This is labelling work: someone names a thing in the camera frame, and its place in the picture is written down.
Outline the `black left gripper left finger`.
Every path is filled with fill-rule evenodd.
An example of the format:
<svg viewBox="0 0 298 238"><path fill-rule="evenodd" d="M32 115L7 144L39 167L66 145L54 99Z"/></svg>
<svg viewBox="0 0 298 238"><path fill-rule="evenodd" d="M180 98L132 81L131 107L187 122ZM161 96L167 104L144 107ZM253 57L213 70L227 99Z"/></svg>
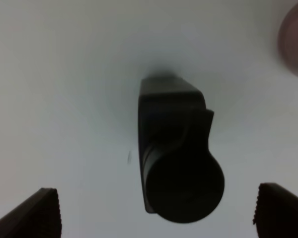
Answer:
<svg viewBox="0 0 298 238"><path fill-rule="evenodd" d="M41 188L0 219L0 238L60 238L58 191Z"/></svg>

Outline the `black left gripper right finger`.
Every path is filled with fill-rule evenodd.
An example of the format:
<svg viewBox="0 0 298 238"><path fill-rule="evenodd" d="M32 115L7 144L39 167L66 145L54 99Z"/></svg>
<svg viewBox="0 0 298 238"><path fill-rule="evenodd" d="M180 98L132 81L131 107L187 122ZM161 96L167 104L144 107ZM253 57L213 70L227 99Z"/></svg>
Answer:
<svg viewBox="0 0 298 238"><path fill-rule="evenodd" d="M277 183L260 184L253 224L260 238L298 238L298 197Z"/></svg>

